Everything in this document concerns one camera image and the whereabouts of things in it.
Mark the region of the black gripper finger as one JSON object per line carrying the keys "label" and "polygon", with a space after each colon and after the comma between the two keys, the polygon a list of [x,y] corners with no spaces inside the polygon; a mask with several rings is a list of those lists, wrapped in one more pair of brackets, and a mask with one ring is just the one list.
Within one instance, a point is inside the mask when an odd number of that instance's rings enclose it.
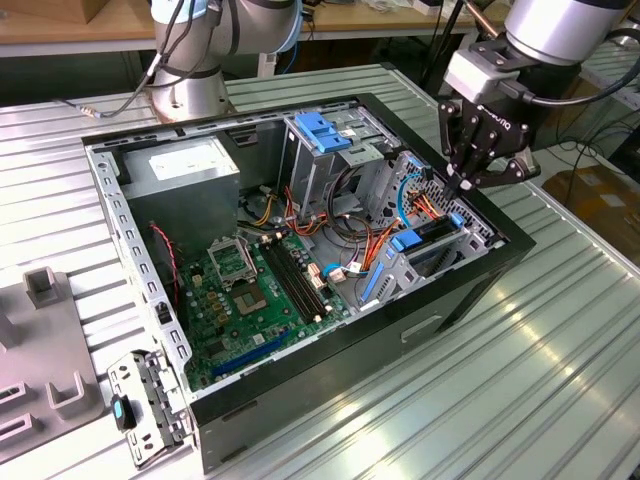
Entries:
{"label": "black gripper finger", "polygon": [[463,156],[459,188],[470,191],[521,181],[526,170],[522,162],[510,160],[502,171],[490,171],[489,166],[496,159],[514,157],[526,146],[525,135],[502,134],[497,130],[475,135]]}
{"label": "black gripper finger", "polygon": [[476,110],[465,112],[465,107],[464,102],[456,101],[439,104],[441,150],[449,158],[446,196],[459,196],[463,190],[469,190],[468,179],[475,168],[473,141],[479,131],[480,116]]}

